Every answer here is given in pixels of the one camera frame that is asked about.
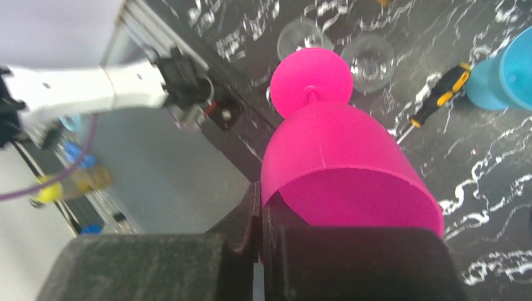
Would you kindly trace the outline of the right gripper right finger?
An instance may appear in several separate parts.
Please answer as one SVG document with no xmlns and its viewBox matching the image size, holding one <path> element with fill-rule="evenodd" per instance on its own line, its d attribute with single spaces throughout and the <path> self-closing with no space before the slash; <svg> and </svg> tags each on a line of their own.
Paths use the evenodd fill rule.
<svg viewBox="0 0 532 301">
<path fill-rule="evenodd" d="M 467 300 L 446 245 L 420 228 L 311 226 L 275 194 L 261 210 L 267 300 Z"/>
</svg>

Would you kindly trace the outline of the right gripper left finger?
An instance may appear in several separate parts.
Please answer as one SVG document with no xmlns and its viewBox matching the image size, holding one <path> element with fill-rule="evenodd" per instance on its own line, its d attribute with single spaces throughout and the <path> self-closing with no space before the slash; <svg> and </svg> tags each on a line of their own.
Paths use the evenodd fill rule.
<svg viewBox="0 0 532 301">
<path fill-rule="evenodd" d="M 251 300 L 260 185 L 202 234 L 82 235 L 63 249 L 38 300 Z"/>
</svg>

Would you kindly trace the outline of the magenta plastic wine glass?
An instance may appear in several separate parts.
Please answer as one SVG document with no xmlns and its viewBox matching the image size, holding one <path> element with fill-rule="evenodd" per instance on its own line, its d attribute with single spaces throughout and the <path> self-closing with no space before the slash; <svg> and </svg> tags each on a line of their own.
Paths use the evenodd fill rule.
<svg viewBox="0 0 532 301">
<path fill-rule="evenodd" d="M 275 194 L 312 226 L 423 228 L 444 234 L 442 210 L 394 138 L 349 104 L 347 63 L 324 48 L 280 62 L 270 83 L 283 117 L 263 156 L 261 202 Z"/>
</svg>

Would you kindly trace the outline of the blue plastic wine glass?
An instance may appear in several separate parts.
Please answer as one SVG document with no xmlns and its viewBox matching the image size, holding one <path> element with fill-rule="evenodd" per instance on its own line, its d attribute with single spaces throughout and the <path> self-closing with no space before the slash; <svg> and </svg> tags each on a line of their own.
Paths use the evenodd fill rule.
<svg viewBox="0 0 532 301">
<path fill-rule="evenodd" d="M 531 28 L 496 56 L 478 63 L 465 86 L 469 100 L 484 110 L 531 110 Z"/>
</svg>

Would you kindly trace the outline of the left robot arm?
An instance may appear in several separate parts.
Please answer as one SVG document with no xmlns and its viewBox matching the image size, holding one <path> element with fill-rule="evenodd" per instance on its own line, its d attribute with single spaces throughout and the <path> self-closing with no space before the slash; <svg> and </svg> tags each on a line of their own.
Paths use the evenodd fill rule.
<svg viewBox="0 0 532 301">
<path fill-rule="evenodd" d="M 122 108 L 210 106 L 214 85 L 192 56 L 178 48 L 132 63 L 91 68 L 1 66 L 1 146 L 61 117 Z"/>
</svg>

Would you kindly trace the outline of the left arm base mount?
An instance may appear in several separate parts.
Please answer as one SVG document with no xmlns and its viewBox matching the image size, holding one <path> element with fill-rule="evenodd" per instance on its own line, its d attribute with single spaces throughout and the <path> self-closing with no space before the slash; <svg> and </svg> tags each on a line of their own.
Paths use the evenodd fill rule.
<svg viewBox="0 0 532 301">
<path fill-rule="evenodd" d="M 241 75 L 223 82 L 214 74 L 165 75 L 165 107 L 181 130 L 197 130 L 250 181 L 258 181 L 267 142 L 280 115 L 264 90 Z"/>
</svg>

